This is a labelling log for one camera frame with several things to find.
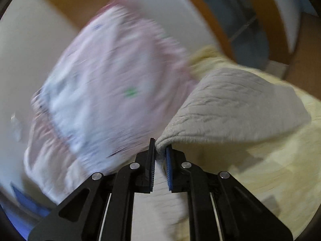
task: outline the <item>clothing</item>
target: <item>clothing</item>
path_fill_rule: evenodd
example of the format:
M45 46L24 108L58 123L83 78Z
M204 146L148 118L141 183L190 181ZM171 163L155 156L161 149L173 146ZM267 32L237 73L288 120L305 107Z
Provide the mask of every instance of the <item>clothing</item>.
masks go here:
M134 7L113 0L103 8L33 99L25 170L56 203L147 148L197 84L184 48Z

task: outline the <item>white fabric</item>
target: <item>white fabric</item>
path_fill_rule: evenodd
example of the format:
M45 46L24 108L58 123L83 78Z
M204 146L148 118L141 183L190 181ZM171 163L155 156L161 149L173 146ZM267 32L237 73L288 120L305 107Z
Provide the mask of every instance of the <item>white fabric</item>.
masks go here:
M103 8L33 99L25 170L56 203L145 149L197 84L184 48L134 7L114 0Z

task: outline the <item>pile of laundry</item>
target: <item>pile of laundry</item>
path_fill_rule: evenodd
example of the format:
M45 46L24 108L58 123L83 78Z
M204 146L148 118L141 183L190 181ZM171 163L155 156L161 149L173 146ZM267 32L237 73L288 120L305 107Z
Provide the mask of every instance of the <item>pile of laundry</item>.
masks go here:
M311 120L291 86L272 84L210 47L189 62L132 0L113 0L81 30L32 106L25 170L57 204L92 173L130 163L151 137L161 164L169 144L262 142ZM160 169L155 180L154 196L166 184ZM166 224L184 218L183 205L177 208L168 212L174 217L160 209Z

